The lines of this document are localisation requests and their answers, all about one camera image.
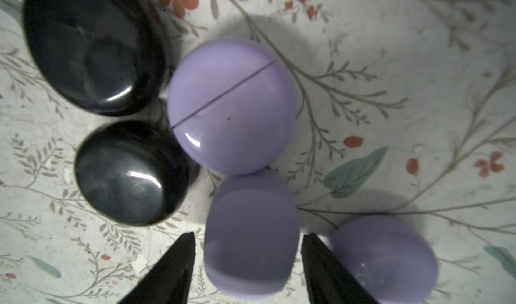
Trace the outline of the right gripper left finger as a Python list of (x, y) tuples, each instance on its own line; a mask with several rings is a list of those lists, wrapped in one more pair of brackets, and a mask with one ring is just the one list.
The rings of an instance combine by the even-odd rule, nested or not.
[(181, 234), (121, 304), (186, 304), (196, 257), (193, 232)]

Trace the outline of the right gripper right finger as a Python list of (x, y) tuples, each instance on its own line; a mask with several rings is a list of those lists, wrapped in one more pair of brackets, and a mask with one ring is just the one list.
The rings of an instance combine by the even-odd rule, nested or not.
[(318, 235), (303, 236), (301, 256), (311, 304), (378, 304)]

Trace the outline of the purple earphone case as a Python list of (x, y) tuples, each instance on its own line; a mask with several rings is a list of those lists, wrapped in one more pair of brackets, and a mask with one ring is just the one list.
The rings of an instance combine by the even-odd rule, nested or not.
[(379, 303), (422, 303), (438, 282), (430, 244), (400, 219), (353, 219), (329, 238), (333, 254)]
[(224, 294), (263, 300), (285, 286), (299, 239), (293, 194), (275, 172), (229, 176), (210, 206), (204, 270)]
[(219, 39), (177, 66), (167, 115), (193, 161), (225, 175), (250, 174), (271, 164), (290, 141), (296, 93), (286, 66), (269, 49)]

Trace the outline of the black earphone case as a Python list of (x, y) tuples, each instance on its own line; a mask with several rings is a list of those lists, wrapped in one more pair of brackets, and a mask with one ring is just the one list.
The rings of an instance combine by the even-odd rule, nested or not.
[(151, 226), (183, 203), (196, 164), (166, 133), (142, 121), (121, 121), (90, 133), (75, 155), (85, 200), (128, 226)]
[(150, 0), (24, 0), (22, 18), (40, 73), (80, 109), (131, 115), (169, 80), (169, 42)]

